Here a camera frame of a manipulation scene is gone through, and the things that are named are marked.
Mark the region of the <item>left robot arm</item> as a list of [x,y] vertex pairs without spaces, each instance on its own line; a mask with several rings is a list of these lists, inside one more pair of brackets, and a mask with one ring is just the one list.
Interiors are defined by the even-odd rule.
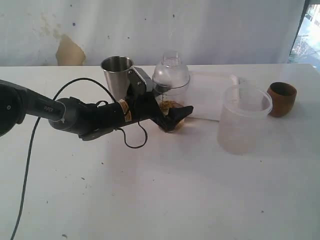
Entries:
[[84,103],[77,98],[50,99],[26,87],[1,80],[0,134],[7,134],[26,115],[47,119],[56,130],[91,141],[124,126],[152,120],[166,132],[193,112],[193,106],[170,108],[164,115],[152,92],[134,95],[113,103]]

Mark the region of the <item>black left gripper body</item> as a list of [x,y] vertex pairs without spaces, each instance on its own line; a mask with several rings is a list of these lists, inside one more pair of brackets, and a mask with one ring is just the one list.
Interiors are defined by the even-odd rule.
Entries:
[[165,132],[173,130],[173,124],[161,111],[152,92],[137,95],[133,88],[129,87],[124,100],[128,104],[125,117],[131,117],[128,121],[130,124],[143,120],[152,120]]

